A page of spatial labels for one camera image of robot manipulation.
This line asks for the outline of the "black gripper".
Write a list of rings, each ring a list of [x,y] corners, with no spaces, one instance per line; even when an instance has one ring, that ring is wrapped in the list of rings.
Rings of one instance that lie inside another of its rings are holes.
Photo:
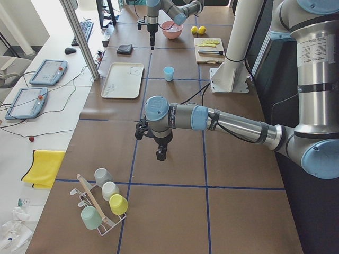
[[[147,24],[147,31],[150,33],[150,48],[155,49],[155,34],[158,32],[158,23]]]
[[[167,129],[163,132],[156,132],[152,130],[154,135],[154,140],[158,144],[158,149],[156,151],[156,157],[159,161],[166,160],[167,146],[173,138],[173,133],[171,129]]]

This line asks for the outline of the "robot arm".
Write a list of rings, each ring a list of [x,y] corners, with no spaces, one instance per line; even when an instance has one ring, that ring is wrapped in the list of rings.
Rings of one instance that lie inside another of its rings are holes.
[[[295,42],[296,70],[264,60],[254,73],[264,121],[222,112],[190,101],[146,100],[136,125],[138,140],[150,137],[156,157],[166,158],[173,129],[226,132],[266,145],[308,174],[338,177],[338,1],[273,1],[270,38]]]
[[[150,33],[150,48],[154,50],[160,10],[163,10],[175,24],[182,25],[189,16],[202,12],[204,1],[189,1],[185,5],[177,6],[171,0],[149,0],[146,1],[146,6],[145,22]]]

